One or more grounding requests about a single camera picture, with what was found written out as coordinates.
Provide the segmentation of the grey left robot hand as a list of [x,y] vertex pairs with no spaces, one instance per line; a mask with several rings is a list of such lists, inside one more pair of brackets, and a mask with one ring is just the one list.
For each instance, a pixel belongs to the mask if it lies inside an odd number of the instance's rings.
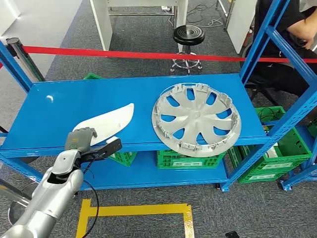
[[69,132],[64,145],[64,150],[77,149],[80,152],[91,150],[92,138],[96,138],[97,133],[94,128],[85,127]]

